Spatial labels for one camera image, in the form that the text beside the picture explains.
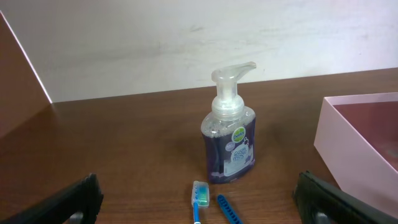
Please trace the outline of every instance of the pink box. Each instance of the pink box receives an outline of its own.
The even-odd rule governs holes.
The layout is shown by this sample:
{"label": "pink box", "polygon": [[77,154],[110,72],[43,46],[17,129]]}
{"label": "pink box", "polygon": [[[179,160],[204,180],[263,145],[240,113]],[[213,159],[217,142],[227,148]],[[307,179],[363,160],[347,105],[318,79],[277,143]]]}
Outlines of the pink box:
{"label": "pink box", "polygon": [[325,97],[314,145],[342,191],[398,218],[398,93]]}

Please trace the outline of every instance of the toothbrush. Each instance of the toothbrush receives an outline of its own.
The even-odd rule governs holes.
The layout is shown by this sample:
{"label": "toothbrush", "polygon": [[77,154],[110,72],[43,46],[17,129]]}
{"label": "toothbrush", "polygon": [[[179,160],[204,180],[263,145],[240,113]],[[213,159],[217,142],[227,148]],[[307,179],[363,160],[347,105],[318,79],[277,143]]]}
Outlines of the toothbrush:
{"label": "toothbrush", "polygon": [[193,207],[193,224],[200,224],[199,208],[207,208],[210,203],[209,185],[206,182],[193,182],[191,203]]}

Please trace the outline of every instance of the brown table surface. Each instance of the brown table surface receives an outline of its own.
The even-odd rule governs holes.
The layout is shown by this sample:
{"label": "brown table surface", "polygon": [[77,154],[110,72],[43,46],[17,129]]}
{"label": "brown table surface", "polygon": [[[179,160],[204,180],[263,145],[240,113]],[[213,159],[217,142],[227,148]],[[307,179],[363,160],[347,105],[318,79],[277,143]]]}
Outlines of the brown table surface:
{"label": "brown table surface", "polygon": [[[313,146],[324,96],[398,90],[398,68],[245,83],[256,112],[256,164],[211,185],[202,223],[227,223],[224,194],[245,223],[300,223],[291,199],[299,172],[335,181]],[[194,180],[206,181],[200,132],[215,87],[54,103],[0,139],[0,219],[90,172],[104,201],[97,223],[192,223]]]}

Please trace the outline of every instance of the foaming hand soap bottle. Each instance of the foaming hand soap bottle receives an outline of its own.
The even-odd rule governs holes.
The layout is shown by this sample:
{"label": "foaming hand soap bottle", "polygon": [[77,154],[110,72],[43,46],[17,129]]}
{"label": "foaming hand soap bottle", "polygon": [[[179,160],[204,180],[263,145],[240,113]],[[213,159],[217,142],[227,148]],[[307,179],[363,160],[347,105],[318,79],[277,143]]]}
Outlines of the foaming hand soap bottle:
{"label": "foaming hand soap bottle", "polygon": [[256,114],[238,95],[237,82],[254,62],[215,70],[211,79],[217,83],[217,96],[201,124],[206,144],[207,173],[213,184],[231,182],[254,165],[254,123]]}

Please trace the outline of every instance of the pump nozzle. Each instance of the pump nozzle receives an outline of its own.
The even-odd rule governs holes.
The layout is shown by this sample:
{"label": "pump nozzle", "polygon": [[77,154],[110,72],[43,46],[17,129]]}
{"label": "pump nozzle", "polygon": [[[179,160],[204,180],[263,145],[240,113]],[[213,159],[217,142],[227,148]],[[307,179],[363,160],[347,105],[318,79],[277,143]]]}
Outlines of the pump nozzle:
{"label": "pump nozzle", "polygon": [[211,74],[211,79],[217,84],[217,97],[214,98],[211,109],[218,119],[235,119],[242,113],[244,102],[238,95],[237,83],[255,68],[256,63],[248,62],[217,69]]}

